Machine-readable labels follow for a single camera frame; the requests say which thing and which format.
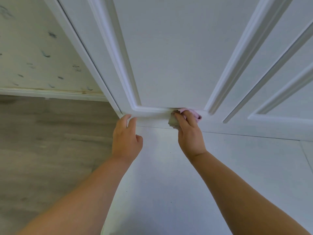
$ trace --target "hand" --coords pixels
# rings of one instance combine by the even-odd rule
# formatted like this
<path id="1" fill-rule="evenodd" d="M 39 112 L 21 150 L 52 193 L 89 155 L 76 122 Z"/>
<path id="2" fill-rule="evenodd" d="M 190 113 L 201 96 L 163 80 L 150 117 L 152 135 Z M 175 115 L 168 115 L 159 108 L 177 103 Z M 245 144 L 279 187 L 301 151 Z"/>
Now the hand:
<path id="1" fill-rule="evenodd" d="M 136 135 L 137 118 L 132 118 L 127 127 L 127 120 L 130 117 L 131 115 L 124 115 L 116 123 L 113 132 L 112 157 L 132 163 L 142 149 L 143 138 Z"/>
<path id="2" fill-rule="evenodd" d="M 194 115 L 190 111 L 184 111 L 182 114 L 175 113 L 179 122 L 178 143 L 183 153 L 192 163 L 194 158 L 207 152 L 203 141 L 203 136 Z"/>

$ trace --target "person's left hand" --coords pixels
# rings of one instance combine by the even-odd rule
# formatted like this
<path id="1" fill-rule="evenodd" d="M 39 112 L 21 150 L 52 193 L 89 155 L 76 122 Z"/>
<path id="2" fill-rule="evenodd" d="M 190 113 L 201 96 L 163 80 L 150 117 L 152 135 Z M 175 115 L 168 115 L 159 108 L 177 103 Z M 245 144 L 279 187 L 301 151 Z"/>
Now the person's left hand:
<path id="1" fill-rule="evenodd" d="M 132 163 L 142 149 L 143 138 L 136 135 L 137 118 L 132 118 L 127 127 L 127 120 L 130 117 L 131 115 L 124 115 L 116 123 L 113 132 L 112 157 Z"/>

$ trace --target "door panel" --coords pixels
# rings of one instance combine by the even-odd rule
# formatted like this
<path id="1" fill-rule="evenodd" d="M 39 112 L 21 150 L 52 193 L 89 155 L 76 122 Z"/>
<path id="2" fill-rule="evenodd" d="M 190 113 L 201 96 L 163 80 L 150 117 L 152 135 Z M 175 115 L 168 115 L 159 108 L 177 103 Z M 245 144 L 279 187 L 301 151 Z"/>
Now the door panel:
<path id="1" fill-rule="evenodd" d="M 313 141 L 313 0 L 58 1 L 138 125 L 190 107 L 204 132 Z"/>

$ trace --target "bare skin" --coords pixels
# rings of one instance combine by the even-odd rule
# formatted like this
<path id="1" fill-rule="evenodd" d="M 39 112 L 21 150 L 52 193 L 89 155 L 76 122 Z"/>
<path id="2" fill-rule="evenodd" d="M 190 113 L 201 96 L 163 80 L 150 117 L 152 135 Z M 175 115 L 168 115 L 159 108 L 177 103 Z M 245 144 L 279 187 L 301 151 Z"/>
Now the bare skin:
<path id="1" fill-rule="evenodd" d="M 231 169 L 210 154 L 193 115 L 175 114 L 181 129 L 178 142 L 212 193 L 233 234 L 309 233 L 290 216 L 249 186 Z M 136 118 L 125 115 L 113 133 L 112 157 L 70 194 L 31 221 L 19 235 L 100 234 L 116 189 L 142 149 L 135 134 Z"/>

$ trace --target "person's left arm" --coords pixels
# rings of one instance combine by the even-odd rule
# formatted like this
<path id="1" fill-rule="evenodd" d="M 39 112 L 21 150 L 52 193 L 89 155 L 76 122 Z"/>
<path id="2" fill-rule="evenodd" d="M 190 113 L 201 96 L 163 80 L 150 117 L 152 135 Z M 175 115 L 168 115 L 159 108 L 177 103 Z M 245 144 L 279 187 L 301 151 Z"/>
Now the person's left arm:
<path id="1" fill-rule="evenodd" d="M 116 124 L 112 157 L 18 235 L 100 234 L 116 189 L 142 149 L 143 139 L 135 133 L 136 118 L 127 127 L 130 117 L 125 115 Z"/>

